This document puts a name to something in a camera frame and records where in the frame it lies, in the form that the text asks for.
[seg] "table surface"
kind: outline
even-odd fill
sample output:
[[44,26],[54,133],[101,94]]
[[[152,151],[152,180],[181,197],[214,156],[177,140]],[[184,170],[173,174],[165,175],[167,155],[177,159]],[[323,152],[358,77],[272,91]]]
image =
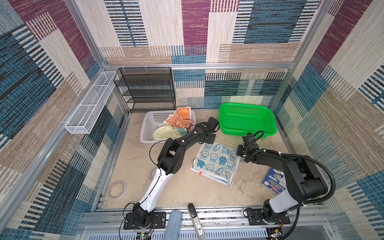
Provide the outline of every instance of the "table surface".
[[[218,110],[194,111],[196,122],[207,121],[210,116],[218,119]],[[127,192],[119,199],[113,199],[107,194],[104,209],[124,208],[129,202],[138,202],[152,181],[151,173],[156,168],[148,155],[152,144],[140,141],[144,115],[145,113],[131,115],[129,128],[109,183],[110,186],[116,181],[122,181],[127,185]],[[240,136],[226,135],[221,130],[216,132],[215,141],[235,149],[242,144]],[[279,132],[258,140],[257,143],[260,148],[288,153]],[[158,143],[152,148],[152,159],[157,159],[163,145]],[[195,144],[186,151],[181,169],[165,186],[157,207],[186,207],[189,203],[193,203],[195,207],[262,205],[266,199],[276,195],[262,184],[269,170],[267,166],[240,161],[232,187],[192,171],[190,167],[200,146]]]

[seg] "patchwork fabric wall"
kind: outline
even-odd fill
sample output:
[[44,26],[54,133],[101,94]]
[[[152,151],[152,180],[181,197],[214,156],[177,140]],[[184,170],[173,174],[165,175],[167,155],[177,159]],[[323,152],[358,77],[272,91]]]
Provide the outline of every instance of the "patchwork fabric wall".
[[91,211],[123,120],[112,94],[90,134],[67,133],[0,240],[74,239],[82,213]]
[[324,163],[344,239],[384,239],[384,1],[336,0],[275,109],[299,154]]
[[98,71],[63,0],[0,0],[0,202]]
[[287,69],[173,70],[176,107],[219,108],[222,103],[270,107]]
[[111,65],[292,61],[321,0],[75,0]]

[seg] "black wire organizer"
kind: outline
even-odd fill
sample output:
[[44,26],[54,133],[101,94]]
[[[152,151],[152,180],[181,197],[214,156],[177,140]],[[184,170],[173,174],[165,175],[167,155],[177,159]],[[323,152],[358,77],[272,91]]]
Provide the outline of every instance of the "black wire organizer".
[[114,81],[131,113],[176,108],[170,68],[120,68]]

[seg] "blue box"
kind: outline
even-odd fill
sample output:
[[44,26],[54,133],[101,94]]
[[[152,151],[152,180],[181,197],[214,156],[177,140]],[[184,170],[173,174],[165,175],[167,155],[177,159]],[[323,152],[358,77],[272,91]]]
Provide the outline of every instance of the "blue box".
[[269,170],[264,178],[263,184],[278,194],[287,188],[284,173],[274,168]]

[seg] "white wire basket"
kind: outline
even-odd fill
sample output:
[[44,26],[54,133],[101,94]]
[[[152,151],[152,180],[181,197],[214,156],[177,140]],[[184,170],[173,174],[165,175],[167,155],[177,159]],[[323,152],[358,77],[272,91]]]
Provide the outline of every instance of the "white wire basket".
[[[158,140],[153,140],[153,132],[159,128],[159,124],[163,123],[170,114],[174,114],[176,110],[151,111],[147,112],[141,126],[140,141],[143,143],[155,143]],[[196,124],[195,112],[191,110],[192,122]]]
[[99,75],[75,113],[70,117],[65,128],[71,134],[89,134],[107,102],[113,88],[114,80],[119,77],[115,71],[103,72]]

